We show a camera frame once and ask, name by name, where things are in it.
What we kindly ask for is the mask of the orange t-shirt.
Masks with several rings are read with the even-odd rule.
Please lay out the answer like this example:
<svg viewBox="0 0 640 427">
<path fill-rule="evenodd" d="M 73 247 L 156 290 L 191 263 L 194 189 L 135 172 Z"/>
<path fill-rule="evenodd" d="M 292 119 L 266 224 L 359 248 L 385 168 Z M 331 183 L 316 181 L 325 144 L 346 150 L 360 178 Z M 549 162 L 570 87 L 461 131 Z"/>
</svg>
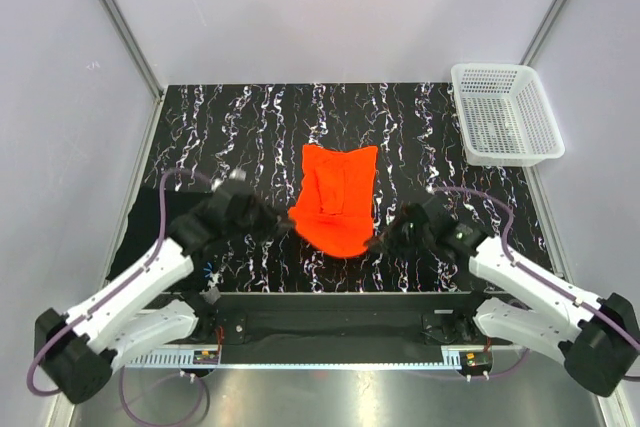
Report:
<svg viewBox="0 0 640 427">
<path fill-rule="evenodd" d="M 302 148 L 301 191 L 288 211 L 302 239 L 334 258 L 366 252 L 374 231 L 377 154 L 376 146 L 349 152 Z"/>
</svg>

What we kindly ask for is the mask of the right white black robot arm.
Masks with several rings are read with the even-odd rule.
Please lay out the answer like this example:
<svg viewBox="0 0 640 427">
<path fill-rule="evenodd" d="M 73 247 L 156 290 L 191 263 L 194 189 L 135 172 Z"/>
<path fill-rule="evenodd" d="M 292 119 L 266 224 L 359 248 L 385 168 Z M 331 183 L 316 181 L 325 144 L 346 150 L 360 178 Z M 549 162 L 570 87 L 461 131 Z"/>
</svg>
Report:
<svg viewBox="0 0 640 427">
<path fill-rule="evenodd" d="M 639 322 L 632 303 L 603 298 L 572 285 L 506 245 L 475 222 L 455 219 L 431 200 L 408 204 L 366 247 L 396 258 L 430 251 L 453 261 L 521 302 L 515 307 L 487 294 L 454 318 L 466 343 L 505 340 L 561 364 L 581 387 L 611 396 L 639 357 Z"/>
</svg>

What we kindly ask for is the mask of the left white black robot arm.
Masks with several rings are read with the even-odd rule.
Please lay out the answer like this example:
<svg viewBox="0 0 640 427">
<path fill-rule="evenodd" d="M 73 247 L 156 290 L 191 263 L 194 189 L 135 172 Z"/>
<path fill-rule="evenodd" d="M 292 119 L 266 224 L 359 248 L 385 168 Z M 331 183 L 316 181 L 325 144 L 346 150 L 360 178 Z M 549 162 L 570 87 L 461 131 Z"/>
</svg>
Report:
<svg viewBox="0 0 640 427">
<path fill-rule="evenodd" d="M 163 220 L 156 242 L 107 286 L 64 313 L 49 308 L 36 318 L 28 389 L 40 397 L 62 394 L 78 405 L 94 397 L 128 362 L 164 344 L 186 338 L 208 341 L 216 319 L 210 303 L 197 292 L 150 314 L 141 311 L 203 267 L 212 248 L 245 236 L 271 240 L 294 224 L 244 182 L 222 182 L 189 211 Z M 37 369 L 54 389 L 36 387 Z"/>
</svg>

